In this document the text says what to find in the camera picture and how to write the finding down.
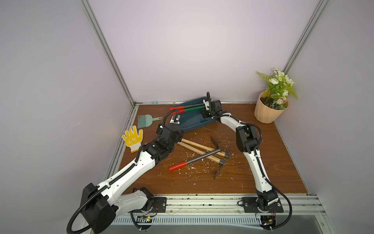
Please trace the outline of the speckled black metal hoe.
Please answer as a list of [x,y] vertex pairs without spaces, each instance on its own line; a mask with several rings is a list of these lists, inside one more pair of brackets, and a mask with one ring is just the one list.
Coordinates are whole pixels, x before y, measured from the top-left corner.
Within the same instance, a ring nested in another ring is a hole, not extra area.
[[198,104],[191,104],[191,105],[185,105],[185,106],[176,106],[176,107],[171,107],[169,110],[187,110],[187,109],[193,109],[193,108],[205,108],[204,103],[198,103]]

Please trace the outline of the beige ribbed flower pot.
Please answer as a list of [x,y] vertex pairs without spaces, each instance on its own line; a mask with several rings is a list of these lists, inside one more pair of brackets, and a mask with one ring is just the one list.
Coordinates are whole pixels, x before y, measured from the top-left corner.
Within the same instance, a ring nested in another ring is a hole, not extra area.
[[258,97],[255,110],[254,110],[254,116],[259,122],[269,124],[269,123],[274,122],[283,112],[285,112],[287,110],[287,107],[284,110],[272,109],[264,105],[263,102],[261,101],[261,98],[263,97],[263,95],[264,95],[264,92],[261,92]]

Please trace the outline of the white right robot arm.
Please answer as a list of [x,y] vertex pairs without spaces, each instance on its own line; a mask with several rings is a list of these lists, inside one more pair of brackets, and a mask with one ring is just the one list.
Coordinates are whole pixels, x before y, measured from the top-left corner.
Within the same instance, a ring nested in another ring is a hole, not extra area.
[[279,196],[286,199],[289,211],[292,212],[292,204],[289,198],[283,194],[272,182],[266,173],[260,153],[260,144],[263,134],[259,126],[253,123],[246,123],[234,117],[231,113],[223,110],[220,100],[213,100],[210,93],[206,94],[203,100],[206,109],[204,115],[228,126],[235,131],[236,145],[247,159],[252,171],[257,193],[257,206],[260,212],[267,212],[270,206],[279,203]]

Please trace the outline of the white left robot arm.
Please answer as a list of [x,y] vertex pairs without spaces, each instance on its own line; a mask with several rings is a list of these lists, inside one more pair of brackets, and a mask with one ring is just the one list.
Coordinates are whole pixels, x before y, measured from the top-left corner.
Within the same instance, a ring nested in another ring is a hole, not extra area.
[[183,134],[178,123],[161,124],[157,137],[142,145],[139,140],[143,135],[142,130],[138,131],[135,126],[126,130],[122,138],[138,148],[135,159],[98,185],[90,183],[84,188],[80,207],[70,218],[66,232],[81,234],[92,229],[99,234],[121,213],[142,209],[151,198],[147,191],[137,190],[125,201],[118,199],[138,178],[166,159]]

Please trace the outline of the aluminium front rail frame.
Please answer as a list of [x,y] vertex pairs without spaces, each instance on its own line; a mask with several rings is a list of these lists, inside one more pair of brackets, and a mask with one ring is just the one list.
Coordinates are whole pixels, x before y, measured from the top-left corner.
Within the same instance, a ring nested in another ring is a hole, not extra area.
[[166,197],[165,213],[134,213],[126,212],[118,215],[111,225],[133,225],[149,230],[161,225],[224,225],[250,228],[270,233],[275,227],[283,224],[279,231],[297,225],[302,221],[311,222],[313,227],[323,234],[334,234],[327,213],[316,195],[285,194],[291,204],[282,196],[279,201],[283,213],[245,213],[237,205],[243,197],[255,197],[254,194],[175,194],[156,195]]

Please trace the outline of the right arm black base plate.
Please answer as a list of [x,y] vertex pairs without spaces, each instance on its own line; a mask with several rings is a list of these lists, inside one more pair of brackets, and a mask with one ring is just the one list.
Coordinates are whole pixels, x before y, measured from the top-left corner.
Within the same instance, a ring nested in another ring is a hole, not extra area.
[[284,209],[280,201],[272,204],[266,204],[261,198],[243,197],[237,205],[244,209],[245,213],[283,213]]

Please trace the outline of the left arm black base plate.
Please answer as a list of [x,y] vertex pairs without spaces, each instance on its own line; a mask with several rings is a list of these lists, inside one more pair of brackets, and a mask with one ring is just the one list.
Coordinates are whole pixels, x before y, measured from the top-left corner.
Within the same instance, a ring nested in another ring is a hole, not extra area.
[[145,206],[141,209],[133,210],[134,213],[165,213],[167,205],[166,197],[155,197],[146,202]]

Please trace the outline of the artificial green flowering plant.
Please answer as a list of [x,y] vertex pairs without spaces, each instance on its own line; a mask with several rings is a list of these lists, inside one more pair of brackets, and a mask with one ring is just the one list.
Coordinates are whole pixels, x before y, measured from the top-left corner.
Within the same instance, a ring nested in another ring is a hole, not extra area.
[[298,95],[294,90],[294,81],[278,68],[273,68],[272,71],[273,74],[271,76],[257,72],[260,78],[266,81],[268,85],[260,101],[271,109],[285,110],[289,106],[287,100],[289,95],[298,99]]

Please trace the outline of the green metal hoe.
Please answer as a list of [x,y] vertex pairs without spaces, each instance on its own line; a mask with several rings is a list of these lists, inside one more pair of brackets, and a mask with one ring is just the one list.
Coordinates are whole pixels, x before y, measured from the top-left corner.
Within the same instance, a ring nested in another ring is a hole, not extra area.
[[185,112],[191,112],[191,111],[196,111],[196,110],[202,110],[202,109],[205,109],[205,108],[191,108],[191,109],[187,109],[187,110],[173,110],[172,113],[174,112],[177,112],[179,114],[182,114],[182,113],[185,113]]

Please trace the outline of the mint green hand brush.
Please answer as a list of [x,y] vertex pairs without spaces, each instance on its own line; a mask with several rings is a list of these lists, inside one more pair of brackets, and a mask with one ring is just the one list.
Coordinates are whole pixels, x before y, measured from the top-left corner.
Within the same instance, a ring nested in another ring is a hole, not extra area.
[[162,120],[162,117],[153,117],[152,115],[141,115],[138,116],[137,128],[143,129],[150,127],[153,122]]

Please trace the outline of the yellow white work glove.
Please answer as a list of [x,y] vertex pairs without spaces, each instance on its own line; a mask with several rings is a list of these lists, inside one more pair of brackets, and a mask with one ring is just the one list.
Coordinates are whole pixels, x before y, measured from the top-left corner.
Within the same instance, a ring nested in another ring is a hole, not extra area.
[[122,139],[125,141],[127,147],[130,148],[131,153],[138,151],[143,140],[143,130],[138,130],[134,125],[129,130],[126,130],[122,135]]

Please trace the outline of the teal plastic storage box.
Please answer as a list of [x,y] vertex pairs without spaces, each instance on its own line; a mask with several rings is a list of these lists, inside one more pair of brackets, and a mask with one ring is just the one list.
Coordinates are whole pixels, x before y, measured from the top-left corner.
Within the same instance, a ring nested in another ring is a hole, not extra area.
[[[206,97],[199,97],[196,99],[192,99],[187,102],[176,104],[174,105],[174,107],[203,104],[203,100],[205,98]],[[203,110],[195,110],[180,114],[179,126],[185,133],[216,122],[216,120],[212,119],[211,117],[204,118],[202,115],[202,111]]]

